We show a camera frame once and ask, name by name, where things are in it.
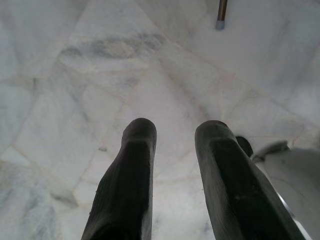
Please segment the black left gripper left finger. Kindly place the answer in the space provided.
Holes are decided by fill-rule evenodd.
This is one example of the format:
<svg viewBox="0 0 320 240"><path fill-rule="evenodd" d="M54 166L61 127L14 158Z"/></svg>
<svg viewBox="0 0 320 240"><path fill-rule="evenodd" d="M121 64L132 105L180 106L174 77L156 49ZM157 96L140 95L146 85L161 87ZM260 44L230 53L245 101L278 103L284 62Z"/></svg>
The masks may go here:
<svg viewBox="0 0 320 240"><path fill-rule="evenodd" d="M98 184L83 240L152 238L155 125L137 118L124 129L120 150Z"/></svg>

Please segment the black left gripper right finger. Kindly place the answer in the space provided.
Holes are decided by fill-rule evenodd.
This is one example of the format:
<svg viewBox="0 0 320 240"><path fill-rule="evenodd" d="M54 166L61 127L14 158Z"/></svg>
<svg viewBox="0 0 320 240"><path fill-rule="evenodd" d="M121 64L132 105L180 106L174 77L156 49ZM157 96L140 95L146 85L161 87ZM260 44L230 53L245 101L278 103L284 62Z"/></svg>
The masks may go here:
<svg viewBox="0 0 320 240"><path fill-rule="evenodd" d="M304 238L269 180L252 163L224 122L202 123L194 139L215 239Z"/></svg>

